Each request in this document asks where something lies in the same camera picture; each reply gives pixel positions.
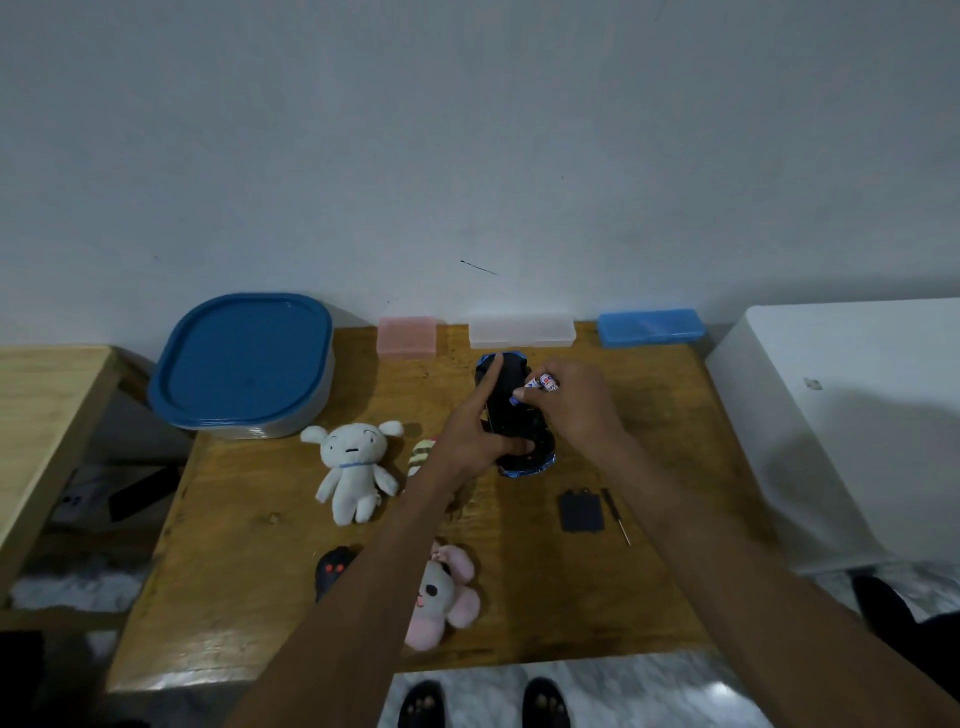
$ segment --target tiled floor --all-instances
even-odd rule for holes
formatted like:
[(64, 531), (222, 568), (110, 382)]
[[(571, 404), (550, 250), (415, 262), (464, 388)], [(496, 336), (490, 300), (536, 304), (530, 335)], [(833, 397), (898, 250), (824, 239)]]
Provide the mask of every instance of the tiled floor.
[[(122, 609), (133, 599), (143, 573), (116, 572), (102, 562), (93, 563), (69, 576), (25, 578), (14, 597), (20, 606), (67, 603)], [(878, 575), (908, 600), (918, 619), (960, 611), (960, 568), (901, 565), (884, 567)], [(855, 607), (846, 574), (827, 574), (817, 581)], [(104, 665), (113, 643), (109, 634), (88, 636), (87, 664), (73, 668), (89, 672), (91, 662)], [(69, 670), (62, 667), (55, 679), (62, 679), (65, 669)], [(380, 725), (396, 725), (406, 691), (429, 678), (444, 686), (452, 726), (519, 726), (523, 689), (530, 678), (540, 675), (560, 686), (575, 725), (769, 725), (721, 657), (686, 652), (398, 675)], [(47, 685), (46, 691), (52, 694), (56, 688)], [(219, 725), (241, 692), (242, 688), (221, 687), (114, 696), (107, 702), (106, 715), (114, 720), (139, 717), (154, 728), (205, 728)]]

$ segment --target battery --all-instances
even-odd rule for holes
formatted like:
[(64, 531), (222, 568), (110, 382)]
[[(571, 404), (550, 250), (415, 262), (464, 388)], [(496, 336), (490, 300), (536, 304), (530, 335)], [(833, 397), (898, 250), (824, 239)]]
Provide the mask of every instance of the battery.
[(560, 385), (551, 375), (540, 375), (540, 387), (545, 389), (547, 392), (560, 391)]
[[(523, 385), (524, 389), (542, 389), (542, 387), (543, 385), (540, 384), (536, 377)], [(510, 397), (510, 404), (516, 407), (518, 404), (520, 404), (520, 400), (518, 400), (516, 397)]]

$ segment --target toy car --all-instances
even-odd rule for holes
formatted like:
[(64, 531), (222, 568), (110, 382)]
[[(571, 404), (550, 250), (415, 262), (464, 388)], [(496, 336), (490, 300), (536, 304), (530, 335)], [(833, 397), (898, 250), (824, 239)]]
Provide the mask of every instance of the toy car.
[[(495, 354), (480, 357), (477, 362), (474, 383), (479, 384)], [(522, 437), (532, 440), (536, 447), (528, 455), (504, 455), (496, 461), (501, 475), (523, 477), (542, 473), (557, 460), (557, 443), (553, 433), (547, 429), (543, 413), (536, 407), (522, 402), (510, 403), (510, 397), (517, 387), (522, 387), (530, 375), (527, 357), (520, 352), (504, 352), (503, 369), (496, 382), (493, 393), (487, 399), (487, 420), (484, 429), (505, 437)]]

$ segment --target left hand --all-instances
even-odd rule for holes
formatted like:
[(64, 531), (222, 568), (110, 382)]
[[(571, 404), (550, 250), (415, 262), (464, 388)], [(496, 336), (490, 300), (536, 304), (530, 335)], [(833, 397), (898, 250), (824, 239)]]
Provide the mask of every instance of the left hand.
[(503, 455), (525, 455), (534, 450), (535, 445), (530, 440), (494, 435), (485, 432), (480, 424), (480, 415), (487, 406), (501, 369), (503, 354), (499, 353), (473, 393), (450, 414), (444, 431), (423, 465), (424, 470), (441, 473), (452, 488), (459, 488)]

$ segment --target white plush toy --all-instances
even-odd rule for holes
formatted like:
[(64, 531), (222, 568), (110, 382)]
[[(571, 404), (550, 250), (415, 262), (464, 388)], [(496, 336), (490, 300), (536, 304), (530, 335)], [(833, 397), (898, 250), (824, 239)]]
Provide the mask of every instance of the white plush toy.
[(388, 496), (395, 496), (396, 479), (377, 463), (387, 452), (387, 437), (403, 437), (399, 422), (374, 425), (344, 425), (327, 433), (322, 427), (308, 427), (300, 433), (304, 443), (320, 446), (320, 456), (330, 472), (320, 484), (317, 500), (326, 503), (333, 495), (333, 520), (337, 525), (366, 523), (380, 504), (374, 484)]

